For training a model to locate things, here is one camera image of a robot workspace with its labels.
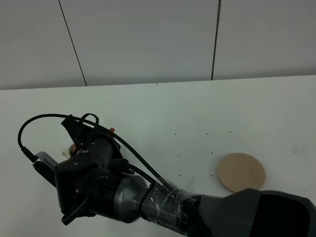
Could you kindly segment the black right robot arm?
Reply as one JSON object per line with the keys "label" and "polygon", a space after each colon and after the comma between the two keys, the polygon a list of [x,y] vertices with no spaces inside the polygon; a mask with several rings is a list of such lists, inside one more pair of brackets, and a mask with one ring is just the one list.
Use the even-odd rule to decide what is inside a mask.
{"label": "black right robot arm", "polygon": [[188,237],[316,234],[316,207],[307,198],[250,188],[226,197],[189,193],[131,165],[98,122],[64,116],[62,125],[76,146],[54,169],[65,225],[100,215],[124,223],[143,218]]}

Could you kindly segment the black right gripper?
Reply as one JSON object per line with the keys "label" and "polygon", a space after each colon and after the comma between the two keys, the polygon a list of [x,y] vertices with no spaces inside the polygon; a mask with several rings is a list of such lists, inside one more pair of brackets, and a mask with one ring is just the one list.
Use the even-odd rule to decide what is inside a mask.
{"label": "black right gripper", "polygon": [[124,176],[109,170],[110,162],[121,158],[120,145],[105,128],[83,124],[69,115],[62,121],[80,152],[55,169],[58,200],[63,213],[62,223],[78,217],[95,215],[115,219],[114,201]]}

